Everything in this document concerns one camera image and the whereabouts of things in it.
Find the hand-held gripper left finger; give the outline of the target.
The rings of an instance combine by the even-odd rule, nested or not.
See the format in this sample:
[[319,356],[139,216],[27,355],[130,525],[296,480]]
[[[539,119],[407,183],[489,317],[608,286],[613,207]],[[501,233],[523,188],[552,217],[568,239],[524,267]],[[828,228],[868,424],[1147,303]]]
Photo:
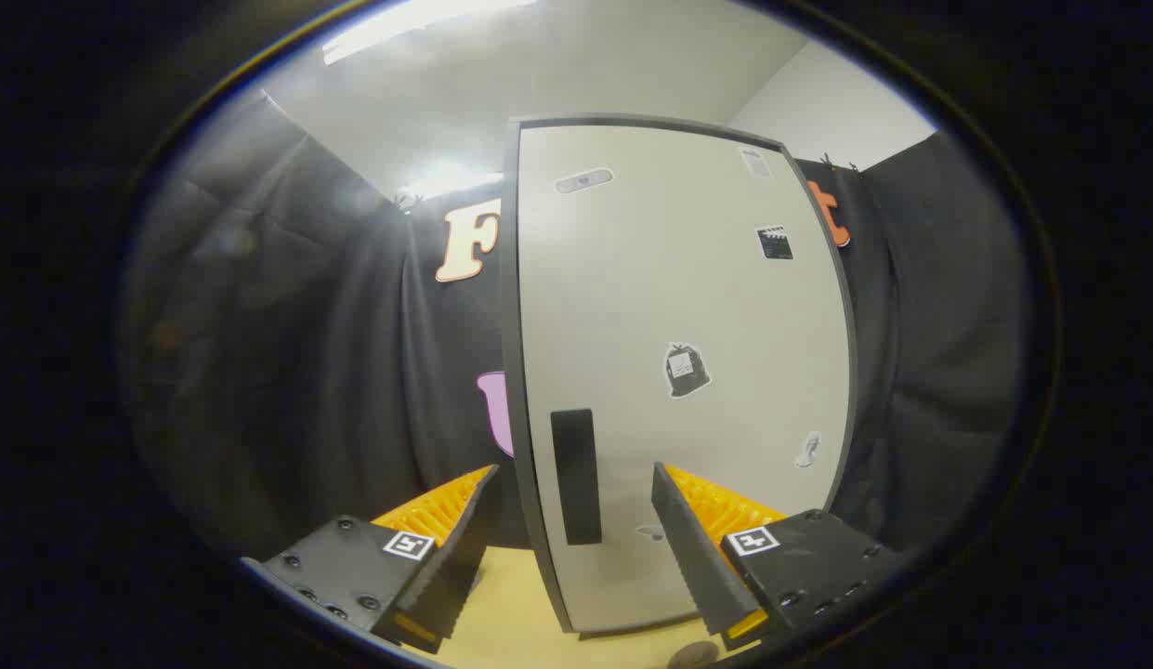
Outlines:
[[439,652],[478,578],[499,475],[480,467],[374,519],[339,514],[242,566],[339,634],[398,655]]

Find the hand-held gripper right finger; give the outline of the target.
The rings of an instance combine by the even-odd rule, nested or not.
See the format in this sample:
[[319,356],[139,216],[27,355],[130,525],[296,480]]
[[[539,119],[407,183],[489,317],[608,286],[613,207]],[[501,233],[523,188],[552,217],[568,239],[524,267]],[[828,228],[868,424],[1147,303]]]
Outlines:
[[868,604],[902,553],[821,509],[784,516],[656,463],[651,505],[709,634],[728,651],[784,647]]

